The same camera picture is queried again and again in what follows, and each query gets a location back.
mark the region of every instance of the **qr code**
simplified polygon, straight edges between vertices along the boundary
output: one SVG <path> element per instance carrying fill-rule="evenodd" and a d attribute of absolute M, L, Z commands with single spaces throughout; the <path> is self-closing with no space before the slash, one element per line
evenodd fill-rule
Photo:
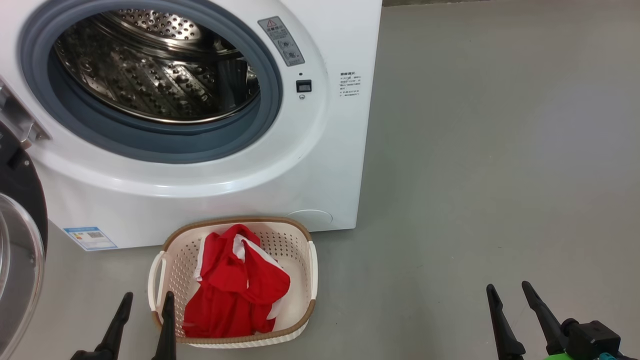
<path fill-rule="evenodd" d="M 94 231 L 92 233 L 87 233 L 87 235 L 91 236 L 92 239 L 103 238 L 104 235 L 100 231 Z"/>

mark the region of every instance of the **gray floor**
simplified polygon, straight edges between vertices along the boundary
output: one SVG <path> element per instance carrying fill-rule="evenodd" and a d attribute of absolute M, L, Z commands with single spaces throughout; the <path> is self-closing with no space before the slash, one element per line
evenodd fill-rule
<path fill-rule="evenodd" d="M 487 1 L 386 8 L 357 229 L 315 234 L 302 336 L 180 359 L 495 359 L 484 287 L 527 359 L 559 318 L 598 319 L 640 356 L 640 3 Z M 14 359 L 68 359 L 135 293 L 121 359 L 150 359 L 157 248 L 85 253 L 52 231 L 42 298 Z"/>

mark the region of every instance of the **red fabric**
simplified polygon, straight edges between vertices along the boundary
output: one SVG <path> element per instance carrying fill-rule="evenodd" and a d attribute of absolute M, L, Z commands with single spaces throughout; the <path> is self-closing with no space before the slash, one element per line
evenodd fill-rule
<path fill-rule="evenodd" d="M 289 291 L 290 278 L 244 242 L 245 260 L 239 259 L 233 253 L 237 234 L 260 246 L 260 238 L 241 224 L 204 240 L 202 281 L 184 310 L 182 328 L 189 338 L 231 338 L 273 330 L 275 319 L 267 320 L 267 315 Z"/>

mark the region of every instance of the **basket handle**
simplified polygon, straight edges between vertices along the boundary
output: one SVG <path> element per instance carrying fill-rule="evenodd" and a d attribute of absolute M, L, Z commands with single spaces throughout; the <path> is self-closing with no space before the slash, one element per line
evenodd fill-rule
<path fill-rule="evenodd" d="M 164 271 L 166 270 L 166 258 L 165 251 L 161 251 L 154 262 L 151 264 L 151 270 L 149 270 L 149 280 L 147 282 L 147 296 L 149 298 L 149 307 L 152 311 L 160 312 L 160 301 L 162 300 L 161 294 L 163 293 L 164 285 Z M 158 272 L 158 266 L 162 261 L 162 270 L 160 271 L 160 286 L 156 292 L 156 274 Z"/>
<path fill-rule="evenodd" d="M 318 255 L 316 253 L 316 245 L 310 241 L 309 258 L 311 259 L 311 299 L 315 300 L 318 293 Z"/>

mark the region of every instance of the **white washing machine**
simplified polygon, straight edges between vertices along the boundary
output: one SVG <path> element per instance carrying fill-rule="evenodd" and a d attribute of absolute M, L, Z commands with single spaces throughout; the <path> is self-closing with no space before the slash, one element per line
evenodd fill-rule
<path fill-rule="evenodd" d="M 235 215 L 356 225 L 380 0 L 1 8 L 1 120 L 84 249 Z"/>

